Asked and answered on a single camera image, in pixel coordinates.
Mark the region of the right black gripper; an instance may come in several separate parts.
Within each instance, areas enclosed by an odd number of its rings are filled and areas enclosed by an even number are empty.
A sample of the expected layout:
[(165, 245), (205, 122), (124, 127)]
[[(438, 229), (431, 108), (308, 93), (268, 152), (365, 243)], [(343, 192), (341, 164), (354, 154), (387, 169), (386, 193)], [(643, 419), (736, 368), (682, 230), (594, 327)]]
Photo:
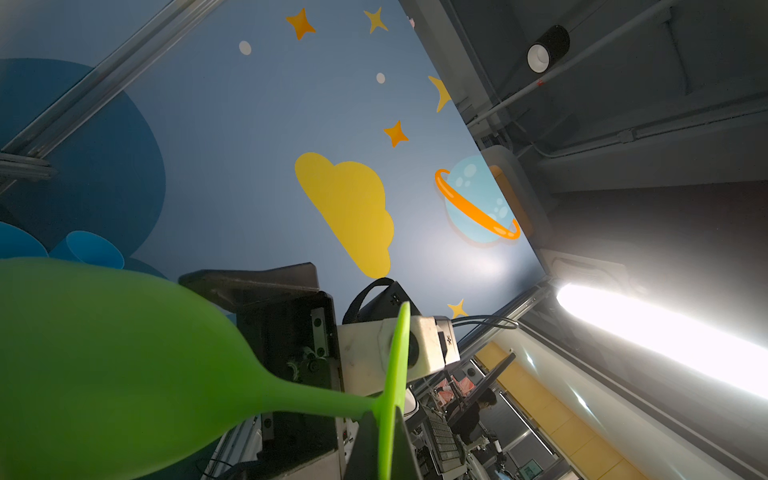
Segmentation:
[[(229, 312), (257, 359), (273, 375), (340, 391), (331, 296), (319, 292), (316, 267), (198, 270), (178, 283)], [(338, 418), (285, 412), (260, 417), (262, 450), (233, 467), (235, 479), (340, 479), (346, 468)]]

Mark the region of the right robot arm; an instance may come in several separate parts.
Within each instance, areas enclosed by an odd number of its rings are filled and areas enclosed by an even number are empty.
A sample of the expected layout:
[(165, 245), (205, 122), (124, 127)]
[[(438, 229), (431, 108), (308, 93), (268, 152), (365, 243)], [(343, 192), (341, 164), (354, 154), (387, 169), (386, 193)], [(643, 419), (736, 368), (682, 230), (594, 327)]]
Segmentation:
[[(179, 284), (235, 314), (237, 328), (259, 362), (273, 375), (295, 384), (369, 396), (385, 387), (385, 373), (397, 311), (410, 300), (394, 280), (373, 281), (359, 293), (337, 325), (332, 297), (321, 291), (312, 263), (265, 271), (200, 270), (179, 278)], [(408, 386), (426, 377), (431, 387), (439, 376), (449, 379), (469, 363), (482, 346), (482, 336), (459, 340), (458, 324), (491, 318), (480, 333), (505, 327), (502, 316), (469, 320), (427, 316), (411, 307)], [(506, 326), (515, 322), (508, 320)], [(501, 372), (477, 384), (490, 387)], [(429, 413), (425, 400), (404, 408), (395, 421), (395, 463), (392, 479), (443, 478), (428, 473), (427, 460), (455, 453), (451, 461), (465, 466), (465, 450), (449, 435), (449, 426), (466, 416), (467, 405), (481, 393), (460, 402), (447, 420)], [(256, 448), (256, 423), (249, 418), (222, 438), (201, 479), (377, 479), (378, 429), (373, 415), (363, 420), (285, 412), (259, 415), (261, 446)]]

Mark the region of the blue wine glass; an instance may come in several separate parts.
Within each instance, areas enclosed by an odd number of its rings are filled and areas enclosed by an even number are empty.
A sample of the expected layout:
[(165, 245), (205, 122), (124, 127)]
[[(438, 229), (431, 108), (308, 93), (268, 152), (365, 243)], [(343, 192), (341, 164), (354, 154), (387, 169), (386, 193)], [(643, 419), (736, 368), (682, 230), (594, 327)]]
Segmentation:
[(48, 257), (46, 247), (28, 232), (5, 222), (0, 223), (0, 259)]
[(49, 256), (59, 260), (146, 273), (165, 279), (154, 267), (133, 258), (125, 258), (110, 241), (88, 231), (76, 230), (68, 233), (49, 252)]

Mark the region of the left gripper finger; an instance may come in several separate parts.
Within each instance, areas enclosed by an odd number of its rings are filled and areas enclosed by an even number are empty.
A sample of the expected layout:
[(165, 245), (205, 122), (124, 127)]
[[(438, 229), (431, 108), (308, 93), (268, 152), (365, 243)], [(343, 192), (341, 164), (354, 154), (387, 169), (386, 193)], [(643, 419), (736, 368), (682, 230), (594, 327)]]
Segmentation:
[(386, 408), (377, 419), (372, 404), (343, 405), (345, 417), (359, 422), (358, 437), (344, 479), (421, 479), (404, 420), (404, 404)]

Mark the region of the green wine glass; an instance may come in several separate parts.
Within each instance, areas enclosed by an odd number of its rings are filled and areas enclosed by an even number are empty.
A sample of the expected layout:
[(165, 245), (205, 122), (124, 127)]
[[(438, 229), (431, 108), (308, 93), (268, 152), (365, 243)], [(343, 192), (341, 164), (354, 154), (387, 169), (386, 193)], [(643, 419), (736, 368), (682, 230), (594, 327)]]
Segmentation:
[(187, 288), (49, 258), (1, 264), (1, 475), (134, 479), (267, 412), (349, 418), (405, 405), (410, 309), (375, 400), (278, 378)]

